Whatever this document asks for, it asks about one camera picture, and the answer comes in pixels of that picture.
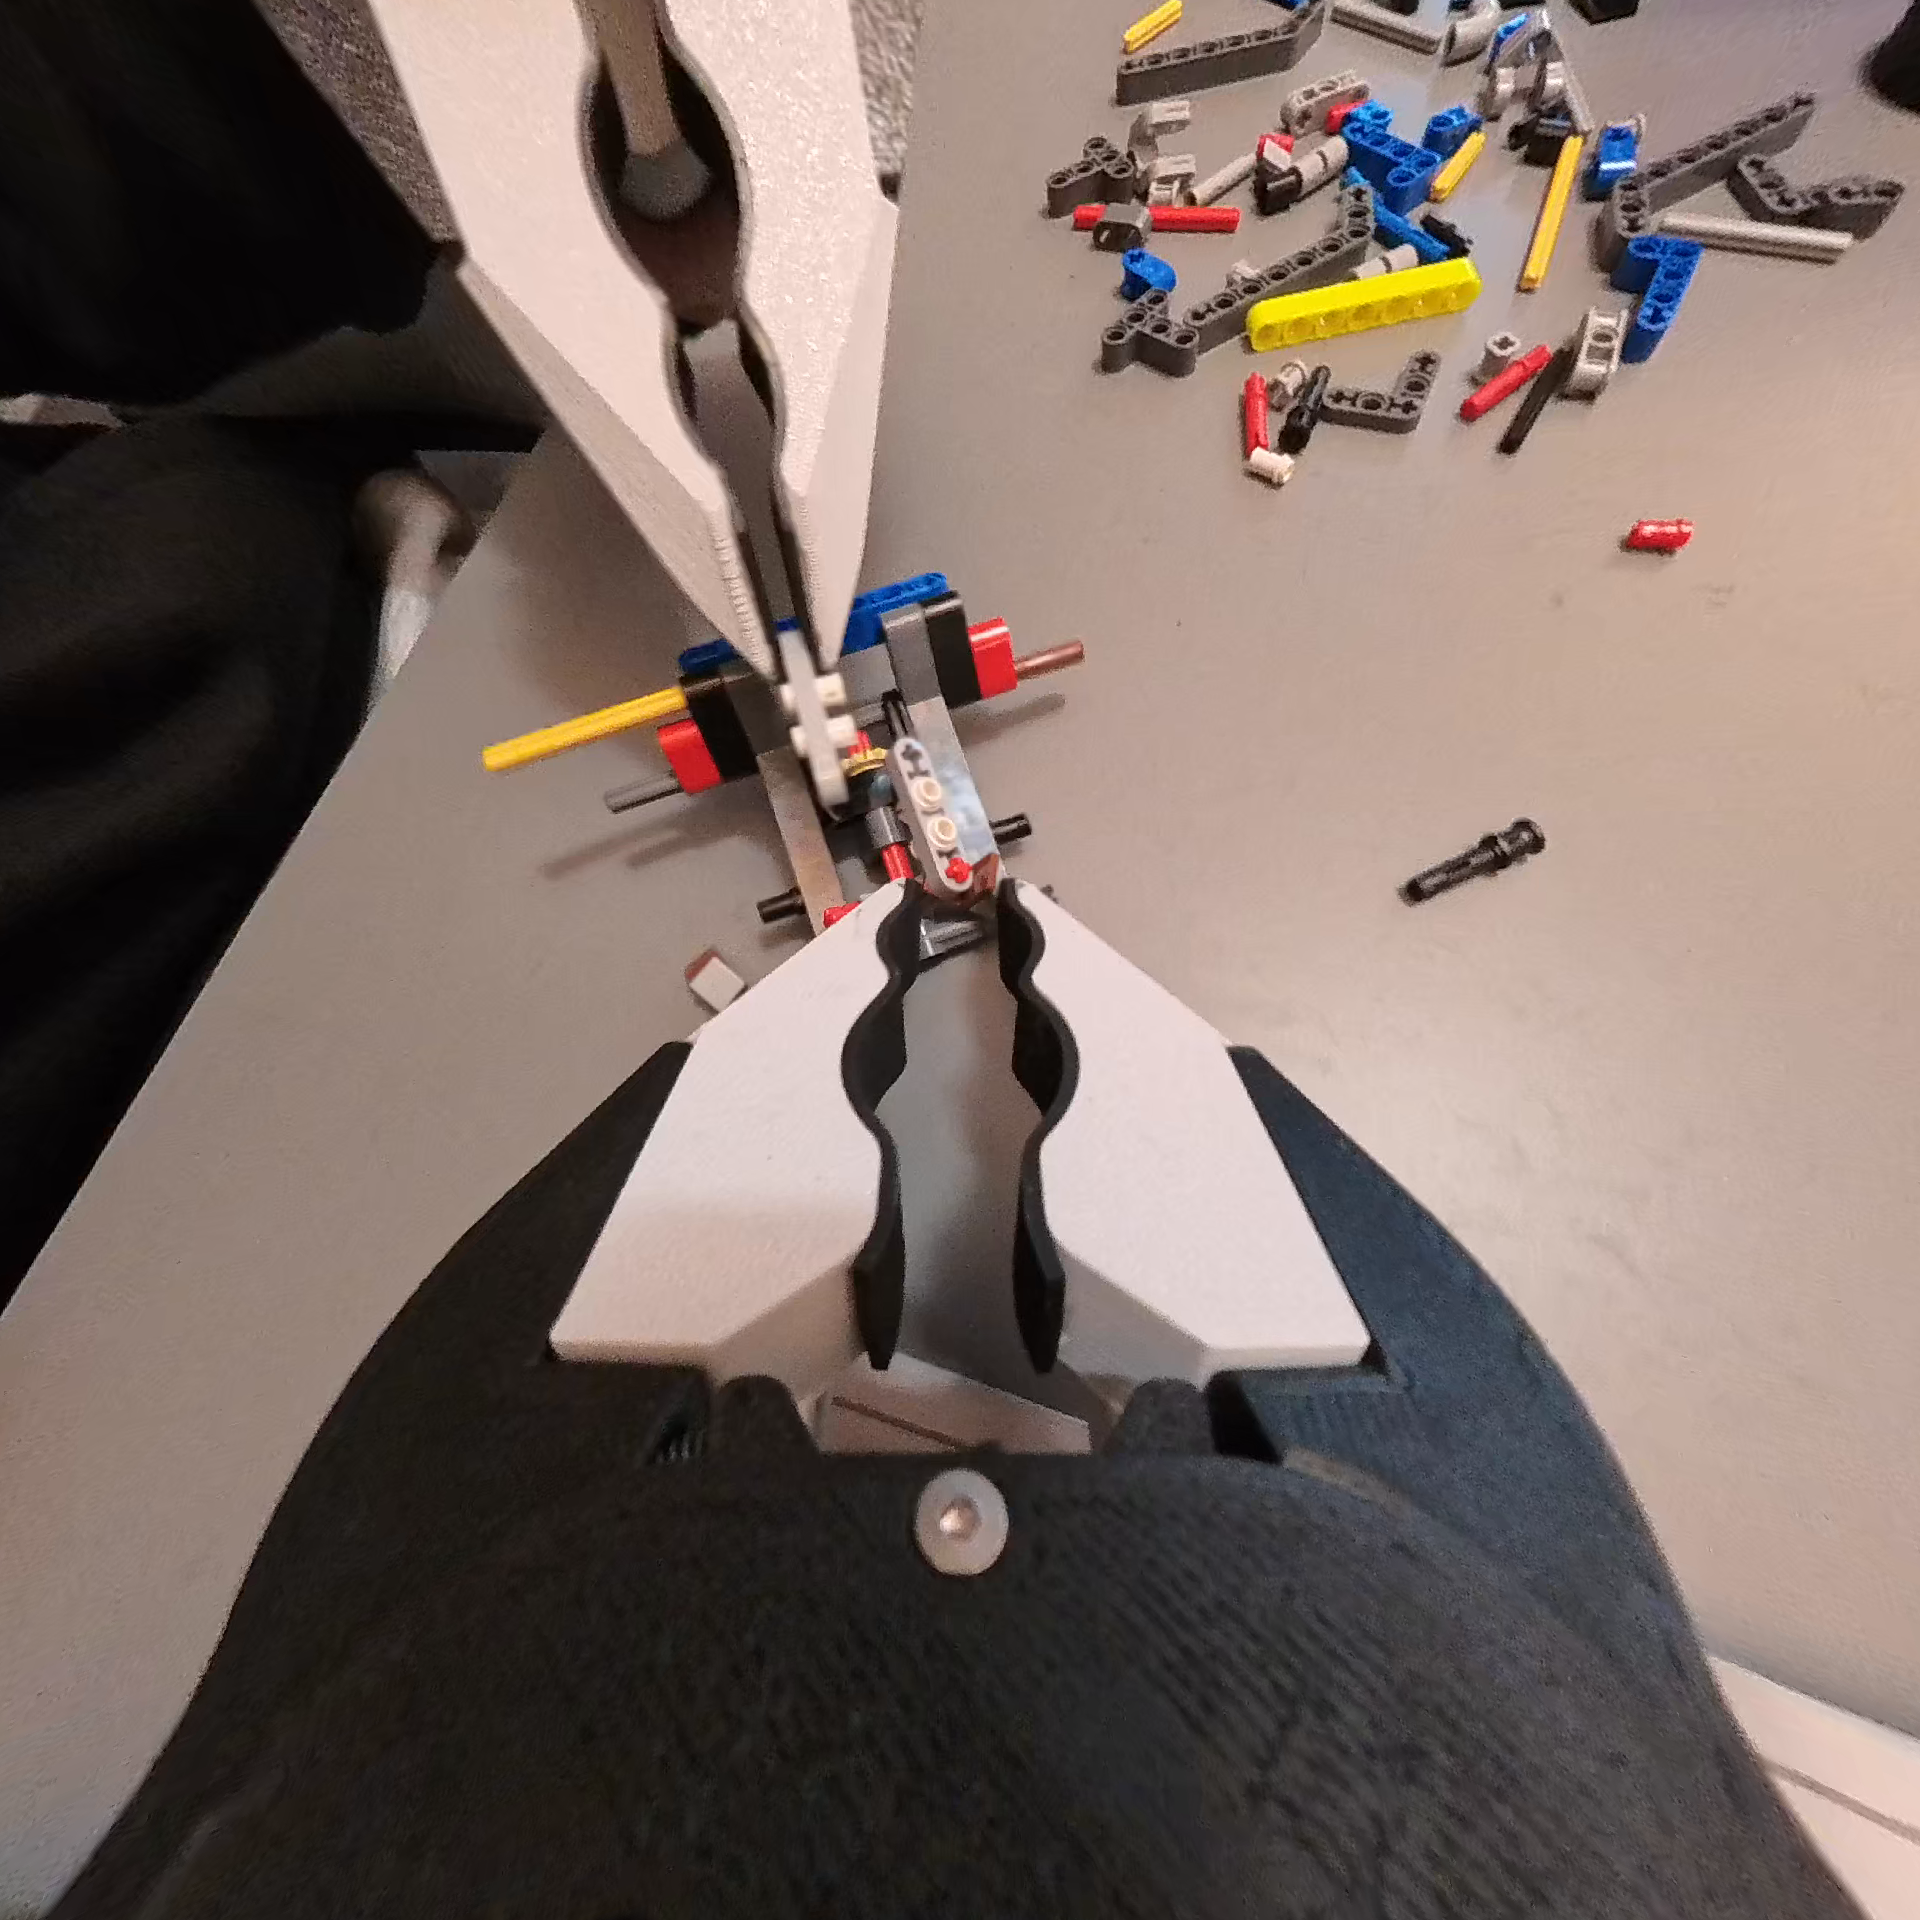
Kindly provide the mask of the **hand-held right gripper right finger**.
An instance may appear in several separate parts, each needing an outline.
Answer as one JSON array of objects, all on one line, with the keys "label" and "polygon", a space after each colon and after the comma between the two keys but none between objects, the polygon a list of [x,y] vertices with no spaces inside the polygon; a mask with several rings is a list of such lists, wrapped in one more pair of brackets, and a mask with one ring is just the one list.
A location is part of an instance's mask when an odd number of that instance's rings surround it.
[{"label": "hand-held right gripper right finger", "polygon": [[1036,1371],[1345,1371],[1368,1325],[1255,1107],[1247,1050],[1036,886],[998,890],[1013,1000],[1013,1317]]}]

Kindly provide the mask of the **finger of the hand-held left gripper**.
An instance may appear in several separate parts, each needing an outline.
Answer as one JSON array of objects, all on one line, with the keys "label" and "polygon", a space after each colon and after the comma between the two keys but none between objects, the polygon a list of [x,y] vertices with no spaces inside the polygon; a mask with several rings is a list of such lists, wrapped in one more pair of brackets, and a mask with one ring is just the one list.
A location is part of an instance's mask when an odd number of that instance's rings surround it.
[{"label": "finger of the hand-held left gripper", "polygon": [[736,162],[736,322],[773,412],[784,593],[815,661],[838,666],[864,561],[902,241],[855,15],[843,0],[669,0],[659,27]]},{"label": "finger of the hand-held left gripper", "polygon": [[778,653],[723,468],[692,431],[677,325],[589,166],[594,38],[572,0],[374,0],[441,174],[463,287],[671,590],[765,679]]}]

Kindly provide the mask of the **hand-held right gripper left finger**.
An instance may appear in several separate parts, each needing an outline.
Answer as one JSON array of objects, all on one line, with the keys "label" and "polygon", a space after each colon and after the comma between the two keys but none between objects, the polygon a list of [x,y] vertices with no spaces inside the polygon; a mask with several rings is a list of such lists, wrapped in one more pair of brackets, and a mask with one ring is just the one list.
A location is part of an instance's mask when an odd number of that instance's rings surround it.
[{"label": "hand-held right gripper left finger", "polygon": [[563,1360],[850,1371],[895,1360],[915,886],[883,886],[712,1014],[546,1335]]}]

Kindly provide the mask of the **partly built lego chassis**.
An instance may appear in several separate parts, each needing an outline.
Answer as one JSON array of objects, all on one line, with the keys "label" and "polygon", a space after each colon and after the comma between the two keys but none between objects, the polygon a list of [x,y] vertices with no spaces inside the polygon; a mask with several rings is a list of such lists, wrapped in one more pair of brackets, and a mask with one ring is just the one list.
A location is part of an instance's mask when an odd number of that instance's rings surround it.
[{"label": "partly built lego chassis", "polygon": [[[1022,653],[1010,622],[998,618],[969,622],[946,576],[923,569],[895,590],[858,593],[850,609],[838,675],[850,689],[855,747],[843,756],[850,806],[830,816],[815,806],[801,756],[784,740],[778,696],[723,639],[692,647],[677,653],[677,679],[658,696],[633,696],[486,747],[486,769],[511,775],[523,762],[546,762],[601,747],[608,737],[652,732],[659,775],[603,795],[603,808],[633,816],[652,806],[703,796],[741,781],[765,789],[790,886],[758,902],[758,925],[765,930],[801,925],[811,934],[822,934],[883,886],[923,890],[909,831],[895,808],[889,781],[895,737],[956,737],[956,710],[1010,699],[1027,684],[1054,679],[1068,666],[1085,666],[1085,647]],[[1031,838],[1031,819],[990,816],[990,831],[998,852],[1010,854],[1022,838]],[[988,902],[953,913],[923,890],[915,954],[933,963],[978,945]]]}]

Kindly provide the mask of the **light grey thin lego liftarm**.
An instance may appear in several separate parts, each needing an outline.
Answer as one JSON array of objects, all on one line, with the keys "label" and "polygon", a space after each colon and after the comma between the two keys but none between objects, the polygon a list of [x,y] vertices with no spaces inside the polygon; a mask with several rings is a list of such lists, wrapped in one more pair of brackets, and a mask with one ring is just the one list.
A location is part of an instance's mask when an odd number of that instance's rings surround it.
[{"label": "light grey thin lego liftarm", "polygon": [[953,913],[988,902],[998,890],[1004,852],[956,737],[895,737],[889,781],[929,902]]}]

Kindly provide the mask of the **person's left forearm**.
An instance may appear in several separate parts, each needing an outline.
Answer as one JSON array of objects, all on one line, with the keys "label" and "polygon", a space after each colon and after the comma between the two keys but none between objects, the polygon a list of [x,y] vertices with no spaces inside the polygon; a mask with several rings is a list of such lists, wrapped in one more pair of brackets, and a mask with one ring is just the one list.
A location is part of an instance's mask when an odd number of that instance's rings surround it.
[{"label": "person's left forearm", "polygon": [[0,391],[179,404],[424,322],[441,246],[258,6],[0,6]]}]

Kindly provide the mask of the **black lego pin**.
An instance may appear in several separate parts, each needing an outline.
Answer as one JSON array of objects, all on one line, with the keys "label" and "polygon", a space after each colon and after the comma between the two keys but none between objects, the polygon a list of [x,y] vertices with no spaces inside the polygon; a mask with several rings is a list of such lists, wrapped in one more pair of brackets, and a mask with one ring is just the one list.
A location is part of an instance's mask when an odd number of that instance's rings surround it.
[{"label": "black lego pin", "polygon": [[1543,828],[1536,819],[1512,819],[1512,828],[1475,838],[1472,852],[1461,852],[1461,854],[1412,872],[1396,896],[1406,905],[1422,905],[1422,902],[1442,902],[1442,896],[1455,896],[1455,890],[1475,886],[1475,879],[1501,879],[1501,872],[1512,872],[1512,868],[1520,868],[1534,854],[1543,854]]}]

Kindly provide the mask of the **yellow lego beam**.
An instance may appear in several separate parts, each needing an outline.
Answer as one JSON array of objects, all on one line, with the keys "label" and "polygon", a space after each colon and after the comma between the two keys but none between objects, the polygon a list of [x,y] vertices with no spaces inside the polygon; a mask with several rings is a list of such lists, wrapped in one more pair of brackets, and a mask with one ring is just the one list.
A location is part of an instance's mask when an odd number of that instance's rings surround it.
[{"label": "yellow lego beam", "polygon": [[1472,255],[1419,260],[1399,276],[1340,279],[1301,295],[1263,295],[1247,306],[1241,337],[1255,355],[1340,344],[1354,331],[1419,325],[1466,316],[1483,295]]}]

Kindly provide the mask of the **pile of loose lego pieces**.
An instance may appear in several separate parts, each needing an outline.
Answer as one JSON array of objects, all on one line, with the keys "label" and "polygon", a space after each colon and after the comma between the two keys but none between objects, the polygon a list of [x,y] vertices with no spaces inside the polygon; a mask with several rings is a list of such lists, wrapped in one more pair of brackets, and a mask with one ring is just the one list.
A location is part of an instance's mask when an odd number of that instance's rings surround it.
[{"label": "pile of loose lego pieces", "polygon": [[[1255,355],[1241,322],[1263,295],[1475,260],[1446,198],[1504,138],[1516,166],[1543,174],[1516,295],[1543,289],[1577,216],[1594,220],[1599,276],[1599,304],[1569,344],[1492,331],[1466,373],[1461,424],[1504,418],[1501,456],[1516,456],[1558,399],[1594,404],[1621,373],[1668,344],[1701,255],[1831,266],[1910,198],[1902,175],[1797,183],[1782,174],[1810,129],[1819,92],[1787,92],[1652,162],[1644,113],[1590,107],[1549,6],[1275,6],[1258,27],[1167,38],[1182,15],[1184,6],[1150,6],[1127,23],[1119,107],[1134,107],[1134,126],[1085,138],[1075,162],[1044,183],[1044,216],[1119,255],[1119,316],[1094,359],[1105,378],[1191,378],[1216,346]],[[1290,80],[1329,23],[1422,59],[1436,80],[1472,92],[1433,107],[1422,129],[1399,129],[1362,69],[1332,69],[1290,87],[1273,126],[1217,174],[1203,175],[1191,157],[1176,157],[1203,92]]]}]

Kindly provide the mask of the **open instruction booklet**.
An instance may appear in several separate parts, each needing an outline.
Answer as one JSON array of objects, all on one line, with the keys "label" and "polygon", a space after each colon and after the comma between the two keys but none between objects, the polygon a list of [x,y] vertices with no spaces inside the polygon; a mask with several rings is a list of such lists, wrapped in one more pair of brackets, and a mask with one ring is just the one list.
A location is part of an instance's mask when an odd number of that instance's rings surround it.
[{"label": "open instruction booklet", "polygon": [[[850,1360],[801,1417],[827,1452],[1094,1452],[1111,1415],[1075,1386],[988,1386],[923,1358]],[[1920,1914],[1920,1742],[1744,1665],[1707,1660],[1769,1782],[1861,1914]]]}]

